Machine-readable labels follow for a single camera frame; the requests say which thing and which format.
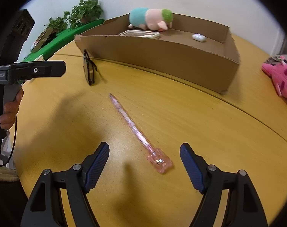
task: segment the cardboard box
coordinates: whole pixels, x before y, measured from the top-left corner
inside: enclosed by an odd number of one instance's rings
[[[106,20],[76,35],[76,45],[96,58],[153,69],[218,93],[228,90],[240,64],[228,26],[174,14],[172,29],[157,39],[118,36],[128,25],[129,14]],[[195,33],[204,35],[206,41],[193,40]]]
[[[48,37],[52,34],[52,32],[53,32],[52,28],[47,28],[46,30],[44,30],[34,42],[33,49],[31,50],[31,52],[35,53],[38,50],[40,50],[45,41],[48,39]]]

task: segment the green shelf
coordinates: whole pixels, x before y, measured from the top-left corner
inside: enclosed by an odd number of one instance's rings
[[[56,38],[54,38],[51,42],[49,42],[37,52],[29,54],[26,58],[24,58],[23,62],[33,61],[40,55],[43,55],[45,60],[49,59],[52,55],[54,55],[56,51],[61,49],[69,42],[73,41],[76,34],[81,34],[95,26],[101,25],[104,21],[104,19],[98,19],[85,25],[79,26],[75,29],[68,28],[56,34]]]

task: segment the wooden table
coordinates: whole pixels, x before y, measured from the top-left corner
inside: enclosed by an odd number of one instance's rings
[[[95,63],[102,78],[96,74],[96,85],[90,87],[80,51],[71,43],[62,48],[51,60],[66,62],[63,77],[34,79],[23,86],[14,160],[26,194],[43,169],[66,170],[105,141],[110,157],[96,188],[87,195],[99,224],[186,227],[202,198],[179,157],[180,145],[188,142],[196,154],[223,171],[245,169],[272,221],[287,199],[287,106],[270,79],[253,70],[253,64],[267,55],[234,38],[242,65],[225,96],[101,60]],[[254,58],[244,55],[250,50]],[[172,159],[173,170],[161,175],[147,162],[146,151],[110,102],[109,92]],[[74,226],[66,192],[62,193],[68,224]],[[221,226],[226,198],[224,191],[214,226]]]

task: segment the green plush hair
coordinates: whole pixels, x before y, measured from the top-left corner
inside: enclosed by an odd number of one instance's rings
[[[167,24],[173,21],[173,14],[171,10],[162,9],[161,15],[164,19],[164,22],[166,22]]]

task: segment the blue gripper pad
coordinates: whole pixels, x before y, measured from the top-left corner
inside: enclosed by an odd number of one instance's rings
[[[195,189],[204,194],[207,186],[204,185],[204,176],[207,176],[206,166],[207,163],[201,156],[197,156],[191,149],[188,143],[184,143],[180,147],[180,158],[185,166],[190,180]]]
[[[90,189],[95,188],[101,172],[107,163],[109,154],[109,145],[106,142],[102,142],[94,154],[87,156],[83,161],[82,180],[83,190],[86,194]]]

